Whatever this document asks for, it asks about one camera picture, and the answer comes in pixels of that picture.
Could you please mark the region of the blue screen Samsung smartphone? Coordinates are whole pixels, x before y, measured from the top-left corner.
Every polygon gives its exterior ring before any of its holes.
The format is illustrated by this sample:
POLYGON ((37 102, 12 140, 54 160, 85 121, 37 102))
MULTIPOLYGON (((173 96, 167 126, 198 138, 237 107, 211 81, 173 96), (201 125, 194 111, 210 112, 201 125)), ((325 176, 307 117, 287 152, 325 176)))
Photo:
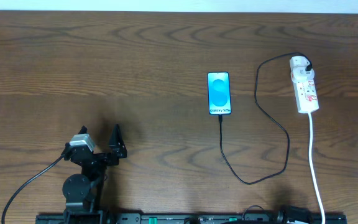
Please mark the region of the blue screen Samsung smartphone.
POLYGON ((231 92, 228 72, 209 72, 208 111, 211 115, 231 114, 231 92))

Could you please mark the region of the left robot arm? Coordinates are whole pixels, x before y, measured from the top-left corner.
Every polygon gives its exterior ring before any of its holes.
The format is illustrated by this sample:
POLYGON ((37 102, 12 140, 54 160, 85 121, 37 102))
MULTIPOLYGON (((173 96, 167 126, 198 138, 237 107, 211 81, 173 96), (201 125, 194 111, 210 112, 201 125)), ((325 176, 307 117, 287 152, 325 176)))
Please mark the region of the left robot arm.
POLYGON ((106 169, 117 166, 119 160, 127 157, 127 149, 118 124, 114 126, 109 139, 109 152, 95 153, 96 144, 82 127, 80 132, 65 144, 64 160, 81 167, 79 174, 69 176, 63 184, 66 198, 63 212, 65 223, 115 223, 114 215, 101 208, 101 195, 106 181, 106 169))

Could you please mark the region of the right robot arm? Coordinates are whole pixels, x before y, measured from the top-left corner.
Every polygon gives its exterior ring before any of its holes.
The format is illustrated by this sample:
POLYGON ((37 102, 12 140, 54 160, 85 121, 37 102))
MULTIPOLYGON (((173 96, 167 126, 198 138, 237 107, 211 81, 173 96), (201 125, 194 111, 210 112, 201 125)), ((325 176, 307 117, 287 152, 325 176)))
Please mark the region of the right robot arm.
POLYGON ((307 208, 284 205, 278 211, 277 223, 312 223, 311 212, 307 208))

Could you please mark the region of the white power strip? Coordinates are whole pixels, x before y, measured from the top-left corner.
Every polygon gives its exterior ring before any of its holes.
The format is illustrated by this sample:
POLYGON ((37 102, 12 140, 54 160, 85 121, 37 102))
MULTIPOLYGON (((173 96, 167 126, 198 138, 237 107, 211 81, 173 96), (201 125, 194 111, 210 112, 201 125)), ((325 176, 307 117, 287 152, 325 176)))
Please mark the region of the white power strip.
POLYGON ((308 114, 318 110, 319 103, 311 62, 304 56, 294 56, 290 59, 290 69, 298 112, 308 114))

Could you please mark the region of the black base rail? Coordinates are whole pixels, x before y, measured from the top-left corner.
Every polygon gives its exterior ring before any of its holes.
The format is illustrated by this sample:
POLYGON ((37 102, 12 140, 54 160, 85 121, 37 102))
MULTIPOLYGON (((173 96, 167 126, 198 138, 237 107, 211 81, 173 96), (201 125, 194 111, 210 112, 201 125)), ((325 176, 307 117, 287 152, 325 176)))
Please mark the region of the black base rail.
POLYGON ((229 215, 159 215, 139 213, 120 213, 101 219, 99 216, 88 218, 86 216, 72 216, 64 218, 63 215, 38 215, 36 224, 64 224, 64 223, 107 223, 107 224, 214 224, 214 223, 278 223, 277 219, 265 213, 247 213, 244 216, 229 215))

